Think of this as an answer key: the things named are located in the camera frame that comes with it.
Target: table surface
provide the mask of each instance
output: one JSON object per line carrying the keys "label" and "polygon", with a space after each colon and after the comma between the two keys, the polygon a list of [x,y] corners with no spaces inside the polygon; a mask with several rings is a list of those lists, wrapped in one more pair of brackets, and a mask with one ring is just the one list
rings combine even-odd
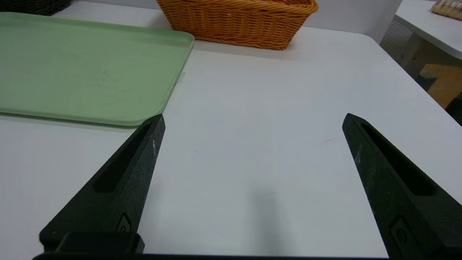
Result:
{"label": "table surface", "polygon": [[403,0],[398,22],[448,54],[462,59],[462,21],[432,13],[433,1]]}
{"label": "table surface", "polygon": [[[158,10],[89,2],[56,16],[169,28]],[[462,128],[367,36],[305,27],[284,51],[196,41],[183,71],[138,230],[145,253],[386,257],[348,112],[462,201]],[[41,253],[40,230],[133,131],[1,115],[3,258]]]}

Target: green tray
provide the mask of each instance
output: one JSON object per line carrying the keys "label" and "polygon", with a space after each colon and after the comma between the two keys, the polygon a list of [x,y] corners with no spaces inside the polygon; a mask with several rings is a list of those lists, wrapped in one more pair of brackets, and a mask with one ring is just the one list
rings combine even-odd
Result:
{"label": "green tray", "polygon": [[0,12],[0,112],[140,125],[162,113],[193,43],[180,31]]}

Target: dark basket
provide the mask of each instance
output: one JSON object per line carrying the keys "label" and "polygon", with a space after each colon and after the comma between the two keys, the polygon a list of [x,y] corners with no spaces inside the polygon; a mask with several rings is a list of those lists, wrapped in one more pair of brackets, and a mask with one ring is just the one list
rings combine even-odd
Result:
{"label": "dark basket", "polygon": [[449,103],[446,107],[446,112],[462,126],[462,93]]}
{"label": "dark basket", "polygon": [[53,15],[70,4],[71,0],[0,0],[0,12]]}

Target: floor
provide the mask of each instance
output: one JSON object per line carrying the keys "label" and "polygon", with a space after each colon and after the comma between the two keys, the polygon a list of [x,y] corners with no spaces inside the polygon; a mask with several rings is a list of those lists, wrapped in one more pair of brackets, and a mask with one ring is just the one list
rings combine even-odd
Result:
{"label": "floor", "polygon": [[428,64],[424,70],[438,78],[428,94],[443,108],[462,93],[462,68]]}

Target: bread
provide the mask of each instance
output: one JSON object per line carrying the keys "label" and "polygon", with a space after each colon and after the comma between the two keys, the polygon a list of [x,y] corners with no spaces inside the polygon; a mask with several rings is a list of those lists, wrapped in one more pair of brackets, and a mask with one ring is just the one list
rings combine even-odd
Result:
{"label": "bread", "polygon": [[462,20],[462,3],[452,0],[439,0],[432,6],[432,12]]}

